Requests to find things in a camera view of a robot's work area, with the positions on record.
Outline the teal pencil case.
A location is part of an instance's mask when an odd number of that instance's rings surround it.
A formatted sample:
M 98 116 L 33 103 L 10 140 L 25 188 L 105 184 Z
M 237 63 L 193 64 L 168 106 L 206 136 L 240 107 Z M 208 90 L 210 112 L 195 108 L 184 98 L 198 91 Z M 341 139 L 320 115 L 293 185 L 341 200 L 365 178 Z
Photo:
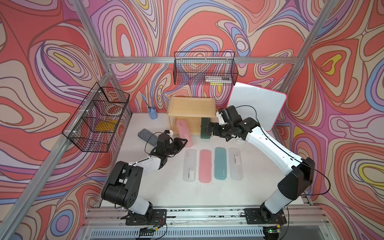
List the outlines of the teal pencil case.
M 215 148 L 214 177 L 224 181 L 227 178 L 227 151 L 225 148 Z

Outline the pink pencil case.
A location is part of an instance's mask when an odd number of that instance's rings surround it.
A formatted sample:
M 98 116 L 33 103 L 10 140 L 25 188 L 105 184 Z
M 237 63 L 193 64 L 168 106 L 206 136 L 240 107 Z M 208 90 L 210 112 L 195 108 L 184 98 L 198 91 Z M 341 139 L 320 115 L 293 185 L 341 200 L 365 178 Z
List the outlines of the pink pencil case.
M 209 184 L 212 181 L 212 152 L 201 150 L 199 158 L 199 181 Z
M 185 120 L 178 119 L 176 121 L 177 129 L 178 129 L 178 134 L 181 139 L 186 139 L 186 148 L 191 148 L 193 146 L 193 142 L 191 139 L 191 133 L 189 130 L 188 123 Z

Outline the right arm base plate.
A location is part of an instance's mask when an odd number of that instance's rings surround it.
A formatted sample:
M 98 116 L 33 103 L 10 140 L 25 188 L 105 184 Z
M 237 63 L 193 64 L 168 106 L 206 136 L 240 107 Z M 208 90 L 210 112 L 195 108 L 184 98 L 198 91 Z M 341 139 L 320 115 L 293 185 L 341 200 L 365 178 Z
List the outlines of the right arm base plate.
M 280 225 L 283 226 L 287 223 L 283 209 L 276 214 L 271 214 L 266 209 L 261 208 L 248 208 L 240 213 L 241 217 L 246 218 L 248 225 Z

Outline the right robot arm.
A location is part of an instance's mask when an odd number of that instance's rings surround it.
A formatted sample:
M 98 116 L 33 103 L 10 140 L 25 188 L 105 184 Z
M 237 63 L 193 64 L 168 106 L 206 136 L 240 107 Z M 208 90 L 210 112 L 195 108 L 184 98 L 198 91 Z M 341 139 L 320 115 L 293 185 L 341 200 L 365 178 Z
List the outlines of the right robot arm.
M 229 106 L 216 113 L 218 122 L 208 122 L 208 135 L 224 138 L 227 142 L 240 138 L 261 150 L 285 175 L 277 189 L 260 206 L 259 216 L 264 223 L 270 223 L 280 211 L 296 200 L 314 181 L 315 162 L 303 159 L 270 137 L 257 118 L 243 119 L 237 107 Z

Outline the dark green pencil case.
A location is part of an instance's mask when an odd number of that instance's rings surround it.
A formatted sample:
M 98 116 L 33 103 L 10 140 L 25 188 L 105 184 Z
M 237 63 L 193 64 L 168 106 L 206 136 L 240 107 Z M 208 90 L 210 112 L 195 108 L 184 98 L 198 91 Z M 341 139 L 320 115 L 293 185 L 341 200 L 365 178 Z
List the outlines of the dark green pencil case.
M 208 123 L 211 122 L 210 118 L 201 118 L 201 139 L 210 139 L 211 137 L 207 136 L 205 129 L 208 127 Z

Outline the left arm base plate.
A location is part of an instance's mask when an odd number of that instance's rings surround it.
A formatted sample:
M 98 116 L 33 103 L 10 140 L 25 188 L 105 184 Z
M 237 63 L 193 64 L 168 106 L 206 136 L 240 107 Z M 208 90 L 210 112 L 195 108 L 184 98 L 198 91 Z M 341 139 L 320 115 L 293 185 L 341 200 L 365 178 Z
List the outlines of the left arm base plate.
M 128 211 L 128 214 L 121 218 L 126 221 L 127 226 L 163 226 L 166 223 L 167 210 L 154 209 L 149 210 L 145 215 L 139 215 Z

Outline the clear pencil case with label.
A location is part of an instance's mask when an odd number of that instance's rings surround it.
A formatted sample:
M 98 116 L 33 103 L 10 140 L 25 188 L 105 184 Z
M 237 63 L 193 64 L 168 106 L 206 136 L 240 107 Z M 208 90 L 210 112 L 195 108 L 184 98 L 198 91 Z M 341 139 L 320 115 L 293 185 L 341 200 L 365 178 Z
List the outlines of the clear pencil case with label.
M 233 181 L 241 181 L 244 178 L 241 151 L 238 148 L 229 148 L 230 178 Z

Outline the clear frosted pencil case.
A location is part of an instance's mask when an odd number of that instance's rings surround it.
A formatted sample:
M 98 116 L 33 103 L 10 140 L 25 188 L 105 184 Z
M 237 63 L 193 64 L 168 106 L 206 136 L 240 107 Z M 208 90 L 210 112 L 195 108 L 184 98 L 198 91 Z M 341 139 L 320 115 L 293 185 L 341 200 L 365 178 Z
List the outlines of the clear frosted pencil case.
M 184 157 L 183 181 L 193 183 L 197 172 L 197 150 L 187 149 Z

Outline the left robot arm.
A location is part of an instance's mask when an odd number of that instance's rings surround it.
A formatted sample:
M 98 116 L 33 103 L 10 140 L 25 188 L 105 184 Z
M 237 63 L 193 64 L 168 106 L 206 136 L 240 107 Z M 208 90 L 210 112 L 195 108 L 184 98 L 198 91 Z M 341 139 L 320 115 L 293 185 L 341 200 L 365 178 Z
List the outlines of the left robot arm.
M 187 139 L 172 138 L 169 131 L 164 131 L 145 159 L 133 164 L 122 161 L 115 164 L 102 189 L 101 199 L 139 216 L 150 216 L 152 203 L 139 196 L 143 175 L 163 168 L 168 158 L 181 152 L 188 142 Z

